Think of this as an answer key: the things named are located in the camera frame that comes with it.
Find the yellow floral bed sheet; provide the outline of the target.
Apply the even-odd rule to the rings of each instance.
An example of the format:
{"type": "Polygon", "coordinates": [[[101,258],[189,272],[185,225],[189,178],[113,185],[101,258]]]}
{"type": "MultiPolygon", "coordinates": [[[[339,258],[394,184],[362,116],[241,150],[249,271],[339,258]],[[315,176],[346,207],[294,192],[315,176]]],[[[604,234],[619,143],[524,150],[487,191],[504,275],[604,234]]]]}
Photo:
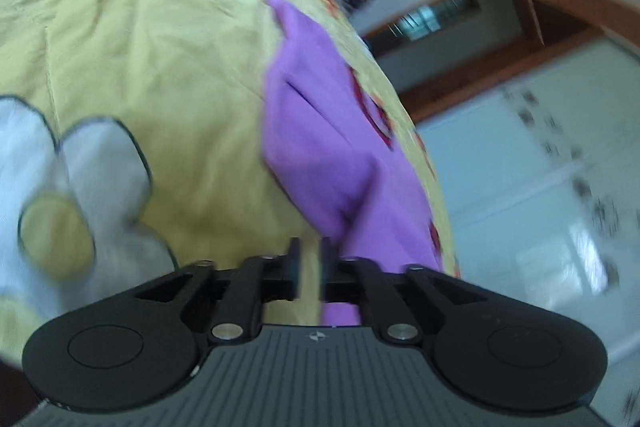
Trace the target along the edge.
{"type": "MultiPolygon", "coordinates": [[[[265,80],[284,41],[270,0],[1,0],[1,360],[59,315],[188,263],[232,268],[318,236],[262,159],[265,80]]],[[[457,271],[442,190],[398,95],[333,0],[282,0],[321,27],[347,87],[390,129],[430,203],[427,259],[457,271]]]]}

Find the purple sweater red collar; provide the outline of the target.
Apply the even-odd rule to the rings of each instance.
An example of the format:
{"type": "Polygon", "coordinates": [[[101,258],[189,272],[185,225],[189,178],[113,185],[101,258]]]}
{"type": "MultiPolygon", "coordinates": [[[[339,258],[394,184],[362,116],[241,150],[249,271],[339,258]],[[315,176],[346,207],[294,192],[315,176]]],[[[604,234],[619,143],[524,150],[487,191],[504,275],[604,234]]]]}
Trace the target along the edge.
{"type": "Polygon", "coordinates": [[[435,218],[390,117],[318,23],[286,0],[267,3],[283,31],[265,79],[268,167],[341,258],[441,270],[435,218]]]}

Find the wooden door frame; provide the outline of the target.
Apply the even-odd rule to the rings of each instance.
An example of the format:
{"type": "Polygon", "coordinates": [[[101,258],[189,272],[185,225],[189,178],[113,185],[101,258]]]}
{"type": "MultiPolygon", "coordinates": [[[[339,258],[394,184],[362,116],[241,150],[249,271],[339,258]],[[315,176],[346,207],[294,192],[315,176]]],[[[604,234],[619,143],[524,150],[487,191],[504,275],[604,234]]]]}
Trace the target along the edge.
{"type": "Polygon", "coordinates": [[[416,124],[611,35],[639,44],[620,0],[423,0],[363,40],[416,124]]]}

